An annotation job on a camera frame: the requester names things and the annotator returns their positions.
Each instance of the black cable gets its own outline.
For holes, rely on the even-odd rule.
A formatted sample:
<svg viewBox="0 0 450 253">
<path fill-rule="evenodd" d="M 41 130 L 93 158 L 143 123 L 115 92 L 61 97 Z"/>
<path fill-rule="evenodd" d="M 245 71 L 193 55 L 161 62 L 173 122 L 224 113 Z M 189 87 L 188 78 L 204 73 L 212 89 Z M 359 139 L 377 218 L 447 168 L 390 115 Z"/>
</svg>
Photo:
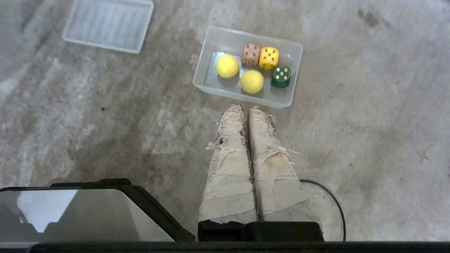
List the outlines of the black cable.
<svg viewBox="0 0 450 253">
<path fill-rule="evenodd" d="M 318 187 L 324 189 L 334 200 L 334 202 L 336 203 L 337 207 L 339 208 L 339 212 L 341 213 L 341 218 L 342 218 L 342 230 L 343 230 L 343 237 L 342 237 L 342 241 L 345 242 L 346 240 L 346 236 L 347 236 L 347 228 L 345 225 L 345 218 L 344 218 L 344 212 L 342 211 L 341 205 L 339 204 L 339 201 L 336 199 L 336 197 L 333 195 L 333 193 L 331 193 L 330 190 L 327 189 L 327 187 L 319 184 L 316 181 L 312 181 L 312 180 L 308 180 L 308 179 L 300 179 L 301 183 L 310 183 L 313 185 L 317 185 Z"/>
</svg>

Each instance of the concrete floor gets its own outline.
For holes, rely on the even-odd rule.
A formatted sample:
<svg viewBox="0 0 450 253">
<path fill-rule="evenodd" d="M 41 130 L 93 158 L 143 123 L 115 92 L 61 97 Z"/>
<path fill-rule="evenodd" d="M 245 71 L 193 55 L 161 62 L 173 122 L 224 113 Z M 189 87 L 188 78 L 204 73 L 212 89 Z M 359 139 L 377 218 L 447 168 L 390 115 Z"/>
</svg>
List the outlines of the concrete floor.
<svg viewBox="0 0 450 253">
<path fill-rule="evenodd" d="M 195 232 L 205 147 L 234 102 L 192 85 L 218 25 L 304 45 L 292 106 L 269 111 L 349 240 L 450 240 L 448 1 L 199 2 L 154 0 L 134 55 L 64 42 L 70 1 L 0 1 L 0 187 L 127 177 Z"/>
</svg>

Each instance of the clear plastic container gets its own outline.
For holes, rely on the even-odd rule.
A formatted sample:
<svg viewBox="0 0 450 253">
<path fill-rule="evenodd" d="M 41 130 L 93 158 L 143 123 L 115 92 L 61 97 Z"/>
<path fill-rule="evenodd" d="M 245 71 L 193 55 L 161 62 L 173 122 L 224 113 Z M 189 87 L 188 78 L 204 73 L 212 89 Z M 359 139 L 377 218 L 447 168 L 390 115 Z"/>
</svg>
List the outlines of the clear plastic container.
<svg viewBox="0 0 450 253">
<path fill-rule="evenodd" d="M 239 82 L 240 77 L 246 70 L 251 69 L 242 67 L 241 62 L 242 50 L 248 43 L 254 43 L 261 47 L 273 46 L 278 48 L 280 53 L 279 66 L 288 66 L 292 72 L 291 82 L 288 87 L 272 87 L 270 85 L 270 72 L 255 68 L 261 71 L 264 76 L 263 90 L 255 95 L 249 95 L 242 91 Z M 273 108 L 284 108 L 292 104 L 302 51 L 303 45 L 298 42 L 210 26 L 203 42 L 193 84 L 206 93 Z M 238 76 L 231 79 L 218 77 L 215 67 L 216 61 L 224 54 L 233 54 L 238 58 L 240 65 Z"/>
<path fill-rule="evenodd" d="M 137 54 L 152 12 L 150 0 L 75 0 L 63 39 Z"/>
</svg>

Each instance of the yellow ball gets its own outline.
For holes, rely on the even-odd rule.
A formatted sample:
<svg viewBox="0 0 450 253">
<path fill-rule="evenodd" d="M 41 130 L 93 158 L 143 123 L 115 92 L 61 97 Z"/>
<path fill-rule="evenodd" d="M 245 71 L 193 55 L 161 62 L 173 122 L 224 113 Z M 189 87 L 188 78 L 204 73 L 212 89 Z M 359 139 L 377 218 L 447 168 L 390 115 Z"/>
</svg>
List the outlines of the yellow ball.
<svg viewBox="0 0 450 253">
<path fill-rule="evenodd" d="M 241 77 L 241 87 L 248 94 L 256 94 L 264 86 L 264 77 L 257 70 L 249 70 Z"/>
<path fill-rule="evenodd" d="M 226 54 L 216 63 L 217 74 L 223 78 L 232 78 L 239 72 L 239 62 L 236 56 Z"/>
</svg>

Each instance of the yellow die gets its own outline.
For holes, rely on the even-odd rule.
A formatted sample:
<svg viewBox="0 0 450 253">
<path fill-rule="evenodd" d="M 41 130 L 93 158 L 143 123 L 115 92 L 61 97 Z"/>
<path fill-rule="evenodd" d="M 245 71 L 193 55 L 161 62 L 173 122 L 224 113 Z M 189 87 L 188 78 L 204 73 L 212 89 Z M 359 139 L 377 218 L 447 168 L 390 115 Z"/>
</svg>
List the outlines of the yellow die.
<svg viewBox="0 0 450 253">
<path fill-rule="evenodd" d="M 278 65 L 279 51 L 275 47 L 263 47 L 259 56 L 259 67 L 272 70 Z"/>
</svg>

